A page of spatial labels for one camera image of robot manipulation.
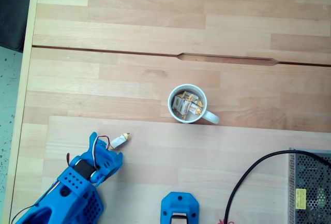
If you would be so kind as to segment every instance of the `white mug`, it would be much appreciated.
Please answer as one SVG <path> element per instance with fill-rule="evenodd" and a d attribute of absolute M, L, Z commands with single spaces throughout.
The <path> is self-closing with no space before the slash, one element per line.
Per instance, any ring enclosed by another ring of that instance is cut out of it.
<path fill-rule="evenodd" d="M 181 93 L 183 91 L 192 93 L 192 94 L 198 96 L 198 98 L 201 100 L 203 108 L 202 108 L 202 113 L 200 115 L 195 115 L 191 112 L 188 112 L 185 120 L 182 120 L 181 118 L 178 118 L 178 116 L 173 112 L 172 104 L 173 104 L 174 98 L 176 95 L 178 95 L 179 93 Z M 171 115 L 176 120 L 178 120 L 179 122 L 182 122 L 182 123 L 192 123 L 192 122 L 196 122 L 200 118 L 204 118 L 205 120 L 207 120 L 209 122 L 218 124 L 219 117 L 214 115 L 213 113 L 210 113 L 209 111 L 207 111 L 207 106 L 208 106 L 208 103 L 207 103 L 207 97 L 206 97 L 205 93 L 199 87 L 197 87 L 193 84 L 182 84 L 180 86 L 177 86 L 173 91 L 171 91 L 169 98 L 168 98 L 168 108 L 169 108 Z"/>

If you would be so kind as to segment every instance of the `black cable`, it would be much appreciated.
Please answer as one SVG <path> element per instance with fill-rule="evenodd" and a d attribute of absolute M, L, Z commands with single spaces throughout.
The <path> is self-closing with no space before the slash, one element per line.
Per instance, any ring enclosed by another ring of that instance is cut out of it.
<path fill-rule="evenodd" d="M 24 209 L 20 210 L 20 211 L 14 216 L 14 218 L 11 220 L 11 224 L 14 223 L 15 218 L 16 218 L 21 212 L 23 212 L 24 210 L 27 210 L 28 208 L 31 208 L 31 207 L 33 207 L 33 206 L 36 206 L 36 205 L 33 204 L 33 205 L 29 206 L 29 207 L 25 207 Z"/>
<path fill-rule="evenodd" d="M 321 162 L 322 164 L 329 166 L 329 168 L 331 169 L 331 163 L 328 162 L 327 160 L 325 160 L 324 158 L 321 158 L 320 156 L 314 154 L 314 153 L 310 153 L 310 152 L 305 152 L 305 151 L 298 151 L 298 150 L 286 150 L 286 151 L 279 151 L 279 152 L 275 152 L 275 153 L 270 153 L 268 155 L 265 155 L 264 157 L 260 158 L 258 161 L 256 161 L 246 172 L 245 174 L 242 176 L 242 178 L 240 178 L 239 182 L 236 184 L 236 186 L 234 187 L 230 198 L 228 200 L 228 204 L 227 204 L 227 208 L 225 210 L 225 215 L 224 215 L 224 224 L 228 224 L 228 219 L 229 219 L 229 213 L 230 213 L 230 207 L 231 207 L 231 203 L 232 200 L 234 198 L 234 195 L 236 194 L 237 190 L 239 189 L 240 185 L 243 183 L 243 181 L 245 180 L 245 178 L 248 176 L 248 174 L 259 164 L 261 163 L 263 160 L 276 156 L 276 155 L 280 155 L 280 154 L 288 154 L 288 153 L 296 153 L 296 154 L 303 154 L 309 157 L 312 157 L 314 159 L 316 159 L 317 161 Z"/>
<path fill-rule="evenodd" d="M 21 213 L 23 212 L 24 210 L 27 210 L 28 208 L 31 208 L 31 207 L 34 207 L 34 206 L 38 206 L 39 205 L 39 202 L 45 198 L 45 196 L 47 196 L 47 194 L 50 192 L 50 190 L 53 188 L 53 186 L 57 183 L 57 181 L 55 183 L 52 184 L 52 186 L 42 195 L 42 197 L 33 205 L 29 206 L 29 207 L 25 207 L 24 209 L 20 210 L 14 217 L 13 219 L 11 220 L 11 224 L 14 223 L 14 220 L 15 218 Z"/>

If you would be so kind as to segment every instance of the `warning label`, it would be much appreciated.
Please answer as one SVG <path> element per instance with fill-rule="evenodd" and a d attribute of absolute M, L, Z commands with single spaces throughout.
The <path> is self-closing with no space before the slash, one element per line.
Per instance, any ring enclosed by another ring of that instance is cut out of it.
<path fill-rule="evenodd" d="M 295 208 L 297 210 L 306 209 L 306 189 L 296 189 L 295 190 Z"/>

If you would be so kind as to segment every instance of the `gray speckled floor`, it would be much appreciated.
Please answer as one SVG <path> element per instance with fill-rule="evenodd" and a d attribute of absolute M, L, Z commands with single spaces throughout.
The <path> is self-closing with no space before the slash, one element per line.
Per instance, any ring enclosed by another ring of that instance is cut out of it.
<path fill-rule="evenodd" d="M 6 189 L 21 64 L 22 53 L 0 47 L 0 219 Z"/>

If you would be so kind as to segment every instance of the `white wire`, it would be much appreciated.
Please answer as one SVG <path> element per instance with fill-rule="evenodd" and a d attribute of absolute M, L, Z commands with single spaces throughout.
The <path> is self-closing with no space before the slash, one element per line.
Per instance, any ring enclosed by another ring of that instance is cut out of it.
<path fill-rule="evenodd" d="M 52 188 L 50 189 L 50 191 L 48 191 L 47 194 L 49 194 L 50 192 L 52 192 L 53 189 L 56 188 L 56 186 L 60 183 L 60 181 L 57 181 L 56 184 L 53 184 Z"/>
<path fill-rule="evenodd" d="M 95 138 L 94 142 L 93 142 L 93 145 L 92 145 L 92 159 L 93 159 L 93 165 L 94 165 L 94 168 L 97 170 L 98 169 L 98 166 L 97 166 L 97 161 L 96 161 L 96 157 L 95 157 L 95 147 L 96 147 L 96 144 L 97 144 L 97 141 L 100 137 L 106 137 L 107 140 L 108 140 L 108 144 L 106 146 L 106 149 L 109 148 L 110 146 L 110 140 L 109 140 L 109 137 L 107 135 L 99 135 Z"/>

